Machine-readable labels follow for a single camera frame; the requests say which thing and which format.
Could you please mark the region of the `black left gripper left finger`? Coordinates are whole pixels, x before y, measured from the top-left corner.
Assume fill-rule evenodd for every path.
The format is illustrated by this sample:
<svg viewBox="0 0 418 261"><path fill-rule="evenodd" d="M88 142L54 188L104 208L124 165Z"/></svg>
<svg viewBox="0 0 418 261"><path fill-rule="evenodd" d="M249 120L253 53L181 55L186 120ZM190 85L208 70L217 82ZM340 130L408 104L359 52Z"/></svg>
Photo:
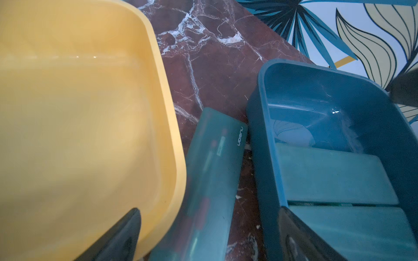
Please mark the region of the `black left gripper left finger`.
<svg viewBox="0 0 418 261"><path fill-rule="evenodd" d="M132 261L141 229L138 208L131 209L91 247L76 258L77 261Z"/></svg>

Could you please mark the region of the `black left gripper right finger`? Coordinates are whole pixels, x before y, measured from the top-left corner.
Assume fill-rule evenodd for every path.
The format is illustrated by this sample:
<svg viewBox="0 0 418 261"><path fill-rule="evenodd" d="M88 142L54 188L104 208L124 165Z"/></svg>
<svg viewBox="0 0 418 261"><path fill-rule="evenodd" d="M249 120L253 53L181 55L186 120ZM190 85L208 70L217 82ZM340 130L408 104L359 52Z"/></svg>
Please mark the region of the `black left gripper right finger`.
<svg viewBox="0 0 418 261"><path fill-rule="evenodd" d="M278 227L284 261L346 260L287 207L279 209Z"/></svg>

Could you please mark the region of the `green pencil case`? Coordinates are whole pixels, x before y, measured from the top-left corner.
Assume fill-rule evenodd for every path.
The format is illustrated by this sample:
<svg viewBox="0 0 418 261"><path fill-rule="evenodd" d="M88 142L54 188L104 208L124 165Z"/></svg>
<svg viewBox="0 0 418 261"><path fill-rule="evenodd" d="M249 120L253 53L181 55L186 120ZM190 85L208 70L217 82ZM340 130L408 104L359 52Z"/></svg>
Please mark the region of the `green pencil case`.
<svg viewBox="0 0 418 261"><path fill-rule="evenodd" d="M243 122L205 108L186 155L180 211L151 261L222 261L226 255L246 146Z"/></svg>
<svg viewBox="0 0 418 261"><path fill-rule="evenodd" d="M291 206L290 210L349 261L418 258L418 244L400 208Z"/></svg>
<svg viewBox="0 0 418 261"><path fill-rule="evenodd" d="M276 144L285 197L293 202L397 205L373 155Z"/></svg>

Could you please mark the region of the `green pencil case back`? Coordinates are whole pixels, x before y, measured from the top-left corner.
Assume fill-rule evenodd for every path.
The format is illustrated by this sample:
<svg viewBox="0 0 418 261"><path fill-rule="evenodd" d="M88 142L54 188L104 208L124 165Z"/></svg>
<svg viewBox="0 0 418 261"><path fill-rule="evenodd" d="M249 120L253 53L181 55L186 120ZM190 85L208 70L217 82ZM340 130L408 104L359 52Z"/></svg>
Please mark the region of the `green pencil case back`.
<svg viewBox="0 0 418 261"><path fill-rule="evenodd" d="M397 205L373 155L276 144L285 197L293 202Z"/></svg>

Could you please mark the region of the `yellow plastic tray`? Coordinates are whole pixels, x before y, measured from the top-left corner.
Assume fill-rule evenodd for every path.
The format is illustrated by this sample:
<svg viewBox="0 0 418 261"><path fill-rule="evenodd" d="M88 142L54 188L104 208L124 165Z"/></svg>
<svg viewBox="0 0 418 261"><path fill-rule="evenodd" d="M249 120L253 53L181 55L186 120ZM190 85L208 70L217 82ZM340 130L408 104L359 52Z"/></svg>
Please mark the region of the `yellow plastic tray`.
<svg viewBox="0 0 418 261"><path fill-rule="evenodd" d="M124 1L2 1L1 260L73 261L133 208L141 259L185 185L148 18Z"/></svg>

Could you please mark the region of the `teal plastic tray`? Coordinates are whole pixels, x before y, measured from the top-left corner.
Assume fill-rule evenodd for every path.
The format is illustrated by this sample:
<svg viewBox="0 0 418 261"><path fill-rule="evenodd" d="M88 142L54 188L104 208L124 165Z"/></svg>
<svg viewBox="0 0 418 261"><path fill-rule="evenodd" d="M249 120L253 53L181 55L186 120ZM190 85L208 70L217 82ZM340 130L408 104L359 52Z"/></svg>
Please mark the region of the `teal plastic tray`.
<svg viewBox="0 0 418 261"><path fill-rule="evenodd" d="M284 59L265 63L247 105L263 240L284 261L280 207L396 207L418 243L418 139L389 95L364 77ZM376 156L397 205L293 202L285 197L276 144Z"/></svg>

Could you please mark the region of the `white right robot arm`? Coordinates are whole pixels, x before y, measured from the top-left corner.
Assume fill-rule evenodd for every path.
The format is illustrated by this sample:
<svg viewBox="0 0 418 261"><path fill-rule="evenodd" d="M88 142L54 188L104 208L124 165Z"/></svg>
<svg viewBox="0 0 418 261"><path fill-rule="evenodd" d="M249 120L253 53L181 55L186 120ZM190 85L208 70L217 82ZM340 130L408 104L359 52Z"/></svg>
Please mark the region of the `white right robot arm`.
<svg viewBox="0 0 418 261"><path fill-rule="evenodd" d="M413 69L396 77L389 85L392 102L412 107L418 106L418 70Z"/></svg>

